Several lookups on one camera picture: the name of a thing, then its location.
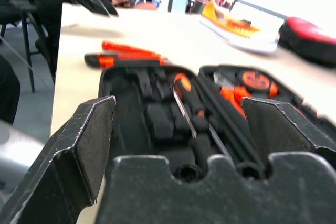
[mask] black tool case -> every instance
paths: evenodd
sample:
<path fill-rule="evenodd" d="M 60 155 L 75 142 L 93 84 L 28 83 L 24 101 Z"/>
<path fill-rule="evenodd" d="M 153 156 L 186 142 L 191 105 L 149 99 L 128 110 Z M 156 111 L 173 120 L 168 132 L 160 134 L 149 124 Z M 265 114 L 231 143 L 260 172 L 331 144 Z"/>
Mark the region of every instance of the black tool case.
<path fill-rule="evenodd" d="M 115 95 L 117 103 L 96 224 L 334 223 L 333 126 L 279 82 L 285 101 L 243 99 L 245 119 L 211 79 L 218 69 L 246 68 L 207 66 L 196 76 L 139 61 L 103 71 L 99 95 Z M 177 73 L 198 91 L 204 117 L 183 102 L 209 142 L 191 137 L 171 95 Z M 220 153 L 209 124 L 232 159 Z"/>

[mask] screwdriver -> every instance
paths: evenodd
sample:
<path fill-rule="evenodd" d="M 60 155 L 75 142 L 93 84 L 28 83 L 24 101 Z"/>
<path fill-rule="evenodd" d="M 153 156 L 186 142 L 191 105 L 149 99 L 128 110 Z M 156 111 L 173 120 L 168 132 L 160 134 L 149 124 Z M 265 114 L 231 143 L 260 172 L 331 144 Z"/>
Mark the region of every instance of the screwdriver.
<path fill-rule="evenodd" d="M 200 101 L 200 98 L 198 97 L 197 90 L 194 86 L 191 85 L 191 82 L 189 81 L 188 77 L 183 73 L 178 73 L 174 78 L 174 86 L 176 89 L 176 94 L 179 96 L 179 100 L 182 103 L 181 100 L 184 100 L 189 103 L 190 107 L 192 108 L 193 113 L 197 114 L 198 116 L 204 116 L 204 107 Z M 211 137 L 214 139 L 215 143 L 217 144 L 219 150 L 223 153 L 223 155 L 229 157 L 229 159 L 232 161 L 232 157 L 228 150 L 226 149 L 225 145 L 223 144 L 222 140 L 220 140 L 218 134 L 212 127 L 212 125 L 209 123 L 209 131 L 211 134 Z"/>

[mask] red bag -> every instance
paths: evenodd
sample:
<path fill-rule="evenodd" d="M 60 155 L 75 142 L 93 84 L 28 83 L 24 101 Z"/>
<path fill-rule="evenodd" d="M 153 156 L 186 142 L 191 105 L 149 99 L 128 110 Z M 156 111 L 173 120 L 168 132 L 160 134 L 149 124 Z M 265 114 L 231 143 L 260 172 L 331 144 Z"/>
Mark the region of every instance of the red bag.
<path fill-rule="evenodd" d="M 279 45 L 308 60 L 336 66 L 336 36 L 296 17 L 288 17 L 279 29 Z"/>

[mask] black chair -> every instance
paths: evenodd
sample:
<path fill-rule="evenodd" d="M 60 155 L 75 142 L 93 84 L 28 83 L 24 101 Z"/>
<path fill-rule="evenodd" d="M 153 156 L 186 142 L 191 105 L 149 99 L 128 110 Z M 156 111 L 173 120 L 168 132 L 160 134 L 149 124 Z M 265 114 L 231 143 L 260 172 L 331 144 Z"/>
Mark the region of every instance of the black chair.
<path fill-rule="evenodd" d="M 38 20 L 37 17 L 37 9 L 32 4 L 30 0 L 7 0 L 6 6 L 9 8 L 12 8 L 13 11 L 16 11 L 16 18 L 17 15 L 19 16 L 19 19 L 22 22 L 22 31 L 23 31 L 23 37 L 24 37 L 24 44 L 25 44 L 25 52 L 26 52 L 26 58 L 27 62 L 30 66 L 32 66 L 32 55 L 41 53 L 43 57 L 46 59 L 49 67 L 49 71 L 51 73 L 51 77 L 53 79 L 53 82 L 55 82 L 55 76 L 53 74 L 52 68 L 51 68 L 51 58 L 50 53 L 47 46 L 47 36 L 42 28 L 41 23 Z M 5 33 L 6 24 L 12 23 L 13 21 L 3 19 L 2 13 L 0 12 L 0 23 L 3 24 L 1 31 L 3 31 L 3 34 Z M 29 19 L 30 23 L 33 25 L 37 35 L 38 35 L 38 50 L 37 51 L 31 51 L 29 46 L 29 38 L 28 38 L 28 30 L 27 30 L 27 19 Z M 31 90 L 34 93 L 35 92 L 35 84 L 34 84 L 34 76 L 33 72 L 30 68 L 28 68 L 29 72 L 29 78 L 30 78 L 30 86 Z"/>

